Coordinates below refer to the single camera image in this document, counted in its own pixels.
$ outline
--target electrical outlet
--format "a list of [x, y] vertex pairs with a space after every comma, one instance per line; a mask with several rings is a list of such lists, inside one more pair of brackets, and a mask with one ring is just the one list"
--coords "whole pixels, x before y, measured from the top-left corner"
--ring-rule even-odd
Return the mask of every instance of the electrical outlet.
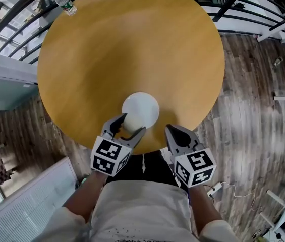
[[211, 188], [211, 190], [209, 190], [207, 192], [207, 195], [208, 196], [210, 196], [210, 195], [213, 196], [221, 187], [222, 187], [221, 182], [216, 183], [215, 186], [213, 186], [213, 188]]

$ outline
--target white radiator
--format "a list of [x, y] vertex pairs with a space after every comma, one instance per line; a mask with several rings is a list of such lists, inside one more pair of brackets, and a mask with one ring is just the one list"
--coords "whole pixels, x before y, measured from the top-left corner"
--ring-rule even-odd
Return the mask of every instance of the white radiator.
[[55, 209], [75, 190], [76, 176], [64, 158], [0, 203], [0, 242], [32, 241]]

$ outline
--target white t-shirt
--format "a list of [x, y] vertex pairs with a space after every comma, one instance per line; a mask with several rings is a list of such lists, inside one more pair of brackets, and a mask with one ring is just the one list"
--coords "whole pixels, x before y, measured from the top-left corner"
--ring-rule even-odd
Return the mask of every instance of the white t-shirt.
[[178, 187], [143, 180], [114, 181], [103, 188], [90, 228], [83, 217], [62, 207], [35, 241], [238, 241], [223, 220], [207, 224], [198, 240], [191, 233], [190, 218], [187, 194]]

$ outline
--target wrist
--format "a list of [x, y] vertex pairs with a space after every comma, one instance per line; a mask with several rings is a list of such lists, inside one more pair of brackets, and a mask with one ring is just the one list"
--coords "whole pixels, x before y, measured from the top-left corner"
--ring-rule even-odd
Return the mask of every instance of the wrist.
[[108, 175], [103, 174], [103, 173], [98, 172], [98, 171], [94, 171], [91, 176], [94, 177], [96, 180], [98, 180], [101, 183], [105, 183], [105, 181], [108, 177]]
[[193, 191], [193, 192], [198, 193], [198, 194], [206, 194], [207, 195], [207, 192], [206, 192], [204, 186], [202, 186], [202, 185], [191, 187], [191, 188], [189, 188], [189, 191]]

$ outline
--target white cable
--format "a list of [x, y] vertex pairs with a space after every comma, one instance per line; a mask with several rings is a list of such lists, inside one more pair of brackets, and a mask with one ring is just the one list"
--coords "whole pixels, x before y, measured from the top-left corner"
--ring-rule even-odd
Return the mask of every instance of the white cable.
[[226, 183], [226, 184], [228, 184], [229, 186], [234, 186], [234, 193], [233, 193], [233, 196], [236, 197], [236, 198], [237, 198], [237, 197], [243, 198], [243, 197], [247, 197], [247, 196], [253, 194], [254, 199], [253, 199], [253, 202], [252, 202], [251, 207], [250, 207], [251, 211], [254, 211], [254, 212], [255, 212], [255, 211], [259, 210], [260, 208], [261, 208], [261, 211], [263, 211], [263, 208], [262, 208], [261, 206], [260, 206], [259, 208], [255, 209], [255, 210], [252, 209], [252, 206], [253, 206], [253, 204], [254, 204], [254, 202], [255, 202], [255, 194], [254, 194], [254, 192], [249, 193], [249, 194], [247, 194], [246, 196], [236, 196], [236, 195], [235, 195], [235, 190], [237, 189], [237, 187], [236, 187], [235, 185], [229, 184], [228, 182], [224, 182], [224, 181], [221, 182], [221, 184], [223, 184], [223, 183]]

